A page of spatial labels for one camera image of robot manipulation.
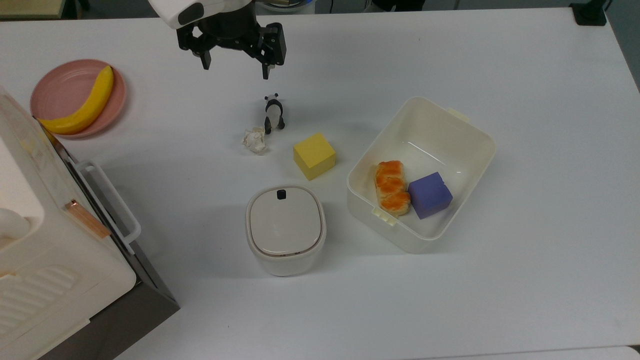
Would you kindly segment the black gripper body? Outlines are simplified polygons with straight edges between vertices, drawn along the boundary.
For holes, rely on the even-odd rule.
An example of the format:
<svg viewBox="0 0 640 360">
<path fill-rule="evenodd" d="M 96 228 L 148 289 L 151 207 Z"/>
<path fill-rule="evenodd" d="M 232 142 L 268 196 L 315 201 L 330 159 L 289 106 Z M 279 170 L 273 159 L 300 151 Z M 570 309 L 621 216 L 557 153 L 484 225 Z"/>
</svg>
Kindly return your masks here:
<svg viewBox="0 0 640 360">
<path fill-rule="evenodd" d="M 284 28 L 258 23 L 253 11 L 232 11 L 202 18 L 176 30 L 178 47 L 201 59 L 201 51 L 215 47 L 242 51 L 252 59 L 282 66 L 287 46 Z"/>
</svg>

